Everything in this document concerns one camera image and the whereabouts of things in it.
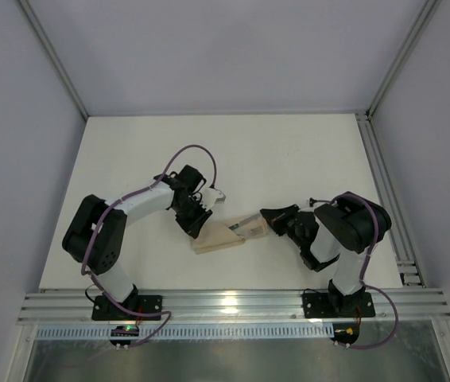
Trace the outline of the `beige cloth napkin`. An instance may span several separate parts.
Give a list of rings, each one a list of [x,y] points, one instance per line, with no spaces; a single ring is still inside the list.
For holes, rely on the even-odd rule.
[[[248,216],[241,216],[228,220],[207,221],[202,227],[198,238],[190,239],[192,250],[197,255],[200,255],[212,251],[237,247],[248,240],[265,237],[268,233],[268,224],[262,216],[235,231],[228,228],[232,224],[247,217]],[[262,226],[265,229],[265,234],[262,236],[249,236],[248,231],[258,226]]]

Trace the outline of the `green handled knife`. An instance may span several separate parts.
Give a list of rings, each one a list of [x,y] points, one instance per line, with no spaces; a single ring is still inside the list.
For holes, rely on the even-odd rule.
[[[260,213],[256,213],[256,214],[254,214],[254,215],[252,215],[252,216],[248,216],[247,218],[240,220],[240,221],[237,222],[237,223],[232,224],[232,225],[229,226],[228,228],[229,228],[230,230],[232,230],[232,231],[235,231],[235,230],[237,230],[238,228],[240,228],[240,227],[242,227],[242,226],[245,226],[245,225],[249,224],[249,223],[252,222],[252,221],[257,220],[260,216],[261,216]]]

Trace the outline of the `silver fork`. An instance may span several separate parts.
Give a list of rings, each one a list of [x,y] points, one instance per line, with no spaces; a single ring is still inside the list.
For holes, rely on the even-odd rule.
[[[262,236],[265,234],[265,229],[262,226],[252,228],[248,231],[249,236]]]

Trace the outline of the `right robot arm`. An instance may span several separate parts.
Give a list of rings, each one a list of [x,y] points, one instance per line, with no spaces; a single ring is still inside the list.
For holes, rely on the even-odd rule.
[[[364,279],[375,246],[392,227],[389,213],[352,192],[331,201],[311,199],[310,205],[316,206],[311,212],[298,205],[260,210],[278,236],[288,236],[295,243],[308,269],[319,272],[336,265],[326,293],[304,293],[305,316],[373,317]]]

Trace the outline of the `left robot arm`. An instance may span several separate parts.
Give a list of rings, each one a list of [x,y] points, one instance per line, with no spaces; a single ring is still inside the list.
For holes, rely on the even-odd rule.
[[[154,212],[173,210],[183,232],[195,239],[214,205],[224,198],[191,166],[159,174],[150,184],[116,200],[94,194],[85,197],[64,235],[62,248],[102,292],[93,299],[92,320],[160,320],[162,298],[140,295],[118,261],[126,228]]]

